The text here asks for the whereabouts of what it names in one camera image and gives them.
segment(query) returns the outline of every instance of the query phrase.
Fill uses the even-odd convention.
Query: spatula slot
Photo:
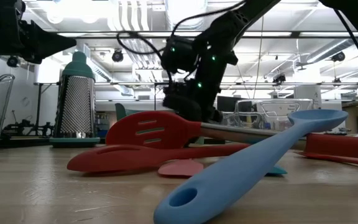
[[[163,130],[164,130],[164,127],[152,128],[152,129],[146,129],[146,130],[137,131],[136,134],[152,133],[152,132],[163,131]]]
[[[117,151],[139,151],[139,149],[131,147],[107,147],[105,149],[99,150],[97,154],[104,154],[108,152],[117,152]]]
[[[139,121],[138,124],[152,124],[156,122],[157,120],[147,120],[147,121]]]
[[[159,142],[159,141],[161,141],[161,139],[148,139],[148,140],[144,141],[144,144],[153,143],[153,142]]]

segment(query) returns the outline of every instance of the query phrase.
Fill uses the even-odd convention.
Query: red spatula
[[[68,162],[67,169],[81,172],[145,169],[159,167],[161,163],[172,159],[229,156],[248,146],[248,144],[227,144],[164,150],[128,144],[109,145],[75,156]]]
[[[126,116],[115,123],[106,135],[106,144],[135,144],[156,149],[177,149],[193,137],[206,136],[236,141],[245,140],[250,133],[256,142],[276,134],[258,129],[187,121],[166,111],[144,111]],[[261,138],[255,140],[254,134],[260,134]]]
[[[342,157],[342,156],[329,156],[323,154],[316,154],[311,152],[296,152],[299,155],[306,156],[310,159],[321,159],[333,162],[346,162],[351,164],[358,164],[358,158]]]

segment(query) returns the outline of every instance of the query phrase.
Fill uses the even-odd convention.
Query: teal utensil
[[[230,207],[272,169],[299,138],[340,125],[345,111],[307,110],[288,115],[291,128],[241,150],[194,175],[154,211],[156,224],[200,224]]]

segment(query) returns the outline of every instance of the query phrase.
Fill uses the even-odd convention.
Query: security camera
[[[10,56],[6,62],[7,66],[11,67],[11,68],[17,68],[20,65],[20,60],[19,58],[15,57],[15,56]]]
[[[121,49],[114,49],[114,53],[113,53],[111,58],[112,58],[113,62],[121,62],[122,60],[124,60],[122,50]]]
[[[344,52],[339,52],[338,54],[334,55],[331,57],[331,60],[334,62],[342,62],[343,60],[345,60],[346,56],[344,54]]]

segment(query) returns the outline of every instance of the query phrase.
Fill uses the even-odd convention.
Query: red utensil
[[[305,152],[358,158],[358,137],[309,134],[306,138]]]
[[[245,140],[249,133],[266,131],[235,128],[217,124],[187,121],[166,111],[144,111],[122,118],[115,123],[106,135],[106,144],[134,144],[156,149],[177,149],[183,147],[189,139],[198,136],[225,140]]]
[[[301,156],[306,156],[310,159],[321,159],[321,160],[327,160],[327,161],[333,161],[333,162],[346,162],[351,164],[358,164],[358,158],[350,158],[350,157],[342,157],[342,156],[329,156],[329,155],[322,155],[317,153],[311,153],[311,152],[296,152],[297,154]]]
[[[172,159],[229,156],[248,146],[248,144],[227,144],[164,150],[128,144],[107,145],[75,156],[68,162],[67,169],[104,172],[160,167],[161,163]]]

